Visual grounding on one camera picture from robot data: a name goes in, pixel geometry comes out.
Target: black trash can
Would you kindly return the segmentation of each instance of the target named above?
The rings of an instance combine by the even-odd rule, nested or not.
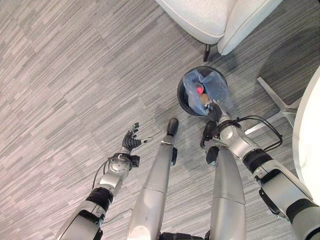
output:
[[[189,107],[189,104],[188,104],[188,95],[186,93],[186,89],[185,89],[185,86],[184,86],[184,79],[190,72],[192,72],[194,70],[197,70],[198,73],[200,73],[203,77],[208,76],[211,72],[217,72],[223,78],[223,80],[225,81],[226,84],[227,84],[227,81],[226,81],[225,76],[223,76],[221,72],[219,72],[217,69],[215,69],[213,67],[210,67],[210,66],[198,66],[198,67],[192,68],[189,71],[187,71],[183,75],[183,77],[181,78],[181,80],[180,80],[180,82],[178,84],[177,91],[176,91],[176,95],[177,95],[178,102],[179,102],[180,106],[188,114],[191,114],[191,115],[194,115],[194,116],[199,116],[199,117],[205,117],[203,115],[200,115],[200,114],[194,112],[192,110],[192,108]]]

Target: cable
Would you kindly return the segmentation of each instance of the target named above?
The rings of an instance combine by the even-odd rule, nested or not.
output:
[[[121,215],[121,214],[124,214],[124,213],[126,213],[126,212],[128,212],[128,211],[133,211],[133,209],[132,208],[129,208],[129,209],[127,209],[127,210],[124,210],[124,211],[122,211],[122,212],[120,212],[120,213],[118,213],[117,215],[115,215],[115,216],[113,216],[113,217],[111,217],[111,218],[109,218],[108,220],[106,220],[106,221],[104,221],[102,224],[107,224],[107,223],[110,223],[112,220],[114,220],[116,217],[118,217],[119,215]]]
[[[104,168],[103,168],[103,174],[105,174],[105,168],[106,168],[107,163],[110,161],[110,159],[111,159],[111,158],[109,157],[104,163],[101,164],[101,166],[100,166],[100,167],[98,168],[98,170],[96,171],[96,173],[95,173],[95,175],[94,175],[94,179],[93,179],[91,191],[92,191],[92,190],[94,189],[94,187],[95,187],[96,178],[97,178],[97,175],[98,175],[100,169],[104,166]]]
[[[267,146],[265,149],[263,149],[263,151],[268,152],[270,150],[276,149],[283,143],[283,139],[282,139],[283,136],[277,131],[277,129],[270,122],[268,122],[263,117],[258,116],[258,115],[249,115],[249,116],[245,116],[245,117],[242,117],[242,118],[237,117],[237,119],[234,120],[234,121],[236,123],[239,123],[239,122],[242,122],[244,120],[256,120],[256,121],[262,122],[264,125],[266,125],[279,138],[279,141]]]

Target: robotic hand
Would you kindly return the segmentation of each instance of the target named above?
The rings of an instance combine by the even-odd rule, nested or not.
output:
[[[67,219],[56,235],[57,240],[100,240],[103,223],[109,205],[121,189],[123,181],[132,168],[139,166],[140,157],[131,155],[131,151],[142,144],[136,139],[139,123],[135,123],[123,138],[119,152],[109,157],[98,169],[94,180],[103,167],[103,177],[95,186],[93,182],[90,195]]]

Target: robot forearm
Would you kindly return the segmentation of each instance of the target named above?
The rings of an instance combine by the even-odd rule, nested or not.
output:
[[[320,207],[306,186],[272,159],[240,126],[230,124],[219,133],[220,142],[239,159],[260,184],[259,194],[271,212],[291,222],[298,239],[320,237]]]
[[[136,136],[134,135],[138,127],[138,123],[133,125],[133,128],[128,131],[122,141],[120,152],[114,154],[105,162],[106,173],[98,185],[92,186],[90,195],[60,228],[56,235],[57,240],[101,239],[103,235],[101,224],[110,204],[119,193],[124,179],[129,175],[129,171],[139,166],[139,156],[131,155],[132,149],[141,145],[141,140],[135,139]]]

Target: gray carpet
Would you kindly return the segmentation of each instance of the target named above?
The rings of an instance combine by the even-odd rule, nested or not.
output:
[[[162,231],[204,236],[210,227],[215,169],[199,142],[206,119],[188,115],[176,88],[189,69],[206,65],[226,77],[240,116],[277,112],[261,76],[287,104],[302,96],[320,64],[317,0],[285,0],[237,48],[220,56],[181,29],[153,0],[0,0],[0,239],[53,240],[91,189],[94,172],[140,122],[154,141],[134,151],[130,172],[107,213],[134,206],[168,120],[180,126]],[[244,129],[254,122],[245,123]],[[292,129],[270,152],[292,172]],[[266,129],[252,135],[266,146]],[[273,216],[239,163],[248,240],[295,239]],[[104,240],[124,240],[127,212],[103,226]]]

